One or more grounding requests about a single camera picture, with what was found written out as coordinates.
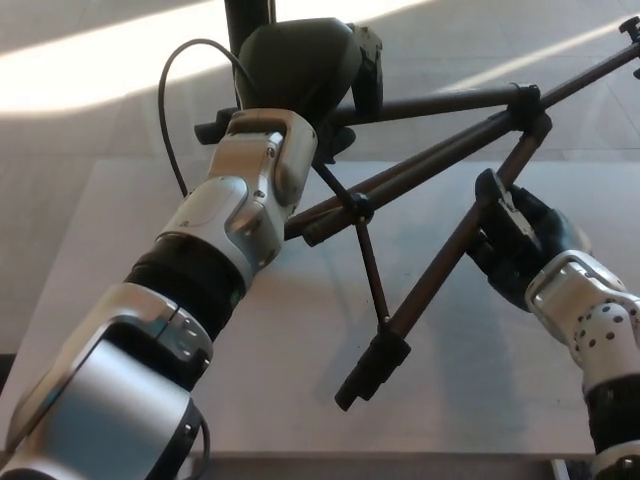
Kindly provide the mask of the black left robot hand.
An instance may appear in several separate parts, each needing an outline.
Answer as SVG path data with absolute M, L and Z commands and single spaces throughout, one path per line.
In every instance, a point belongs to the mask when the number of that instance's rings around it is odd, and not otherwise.
M 240 49 L 246 71 L 235 80 L 240 104 L 301 115 L 319 134 L 320 161 L 333 164 L 355 142 L 350 128 L 329 123 L 346 94 L 352 93 L 360 115 L 382 108 L 381 53 L 382 41 L 371 28 L 337 18 L 261 26 Z

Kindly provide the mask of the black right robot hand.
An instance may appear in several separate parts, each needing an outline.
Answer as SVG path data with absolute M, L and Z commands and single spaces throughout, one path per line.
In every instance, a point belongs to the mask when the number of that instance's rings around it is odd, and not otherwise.
M 475 199 L 481 206 L 479 232 L 466 254 L 489 285 L 524 312 L 528 286 L 553 258 L 568 250 L 592 252 L 586 234 L 561 211 L 525 188 L 505 187 L 492 169 L 476 178 Z

